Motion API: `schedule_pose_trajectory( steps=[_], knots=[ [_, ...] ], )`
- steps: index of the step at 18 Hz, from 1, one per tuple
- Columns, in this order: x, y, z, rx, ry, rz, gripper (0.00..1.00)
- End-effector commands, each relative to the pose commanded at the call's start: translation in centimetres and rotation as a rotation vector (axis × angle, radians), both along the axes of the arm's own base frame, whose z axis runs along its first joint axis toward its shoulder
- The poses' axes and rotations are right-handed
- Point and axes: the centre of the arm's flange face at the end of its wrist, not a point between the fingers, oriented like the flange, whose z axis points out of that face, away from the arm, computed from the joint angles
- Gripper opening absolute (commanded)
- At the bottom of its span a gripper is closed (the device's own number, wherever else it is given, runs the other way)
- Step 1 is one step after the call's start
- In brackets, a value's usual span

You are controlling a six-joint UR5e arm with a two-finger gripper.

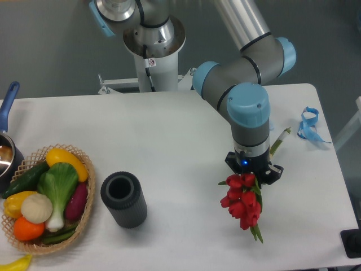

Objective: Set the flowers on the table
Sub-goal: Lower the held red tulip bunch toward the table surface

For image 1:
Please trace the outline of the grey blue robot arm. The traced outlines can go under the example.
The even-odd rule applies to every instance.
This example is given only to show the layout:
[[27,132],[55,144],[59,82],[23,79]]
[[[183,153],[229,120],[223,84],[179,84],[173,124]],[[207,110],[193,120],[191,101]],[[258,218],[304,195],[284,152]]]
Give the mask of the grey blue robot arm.
[[[89,6],[106,36],[123,38],[141,92],[177,90],[178,53],[186,33],[170,14],[168,1],[91,1]],[[283,168],[270,160],[270,102],[263,85],[294,66],[296,51],[286,38],[272,35],[253,1],[216,1],[215,6],[240,57],[228,65],[201,64],[192,86],[231,126],[229,167],[270,185]]]

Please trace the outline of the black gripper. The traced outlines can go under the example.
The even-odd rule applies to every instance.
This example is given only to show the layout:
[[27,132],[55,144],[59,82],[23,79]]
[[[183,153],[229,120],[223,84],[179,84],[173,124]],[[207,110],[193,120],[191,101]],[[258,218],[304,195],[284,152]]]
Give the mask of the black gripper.
[[234,173],[253,172],[258,174],[258,182],[263,185],[272,185],[279,180],[284,168],[270,164],[270,147],[256,155],[240,148],[234,148],[235,152],[228,152],[225,162]]

